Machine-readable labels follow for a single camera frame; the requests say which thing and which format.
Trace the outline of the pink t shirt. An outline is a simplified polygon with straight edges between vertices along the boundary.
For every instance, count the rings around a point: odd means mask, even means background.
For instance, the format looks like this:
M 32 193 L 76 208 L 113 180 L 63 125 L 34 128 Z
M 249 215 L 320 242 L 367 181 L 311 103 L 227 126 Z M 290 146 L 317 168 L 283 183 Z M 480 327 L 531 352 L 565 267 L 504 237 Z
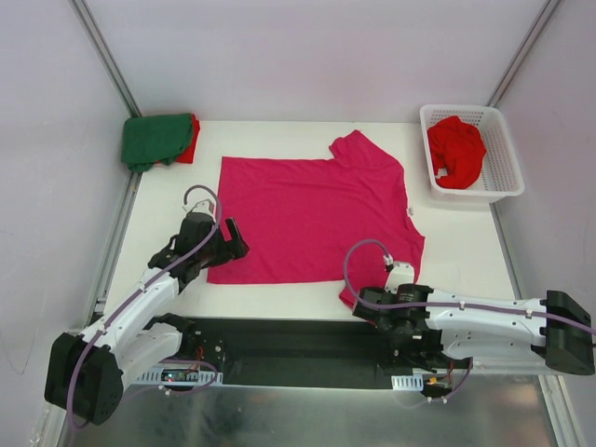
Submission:
M 401 163 L 358 130 L 330 159 L 226 156 L 218 197 L 250 247 L 210 269 L 215 285 L 271 285 L 348 278 L 382 287 L 383 252 L 421 273 L 425 238 L 413 224 Z

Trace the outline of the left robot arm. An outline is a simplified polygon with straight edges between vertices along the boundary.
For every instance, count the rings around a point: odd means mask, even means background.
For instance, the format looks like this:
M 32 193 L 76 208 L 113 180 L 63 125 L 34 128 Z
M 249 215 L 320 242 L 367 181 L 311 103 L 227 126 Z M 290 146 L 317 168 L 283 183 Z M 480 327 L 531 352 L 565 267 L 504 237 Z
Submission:
M 45 401 L 98 426 L 115 412 L 137 377 L 161 360 L 197 362 L 196 324 L 157 311 L 178 298 L 202 270 L 248 254 L 236 221 L 224 223 L 226 234 L 209 213 L 187 212 L 179 232 L 150 258 L 123 303 L 78 334 L 62 333 L 50 349 Z

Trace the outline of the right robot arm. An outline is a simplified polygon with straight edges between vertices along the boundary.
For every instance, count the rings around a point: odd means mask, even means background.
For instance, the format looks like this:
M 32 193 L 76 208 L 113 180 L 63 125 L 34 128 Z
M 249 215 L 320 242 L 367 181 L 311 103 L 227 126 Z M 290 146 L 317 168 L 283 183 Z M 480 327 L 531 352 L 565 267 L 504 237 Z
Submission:
M 595 373 L 590 314 L 569 294 L 512 302 L 456 295 L 418 284 L 395 290 L 368 287 L 353 305 L 399 358 L 427 371 L 469 359 L 538 362 L 556 372 Z

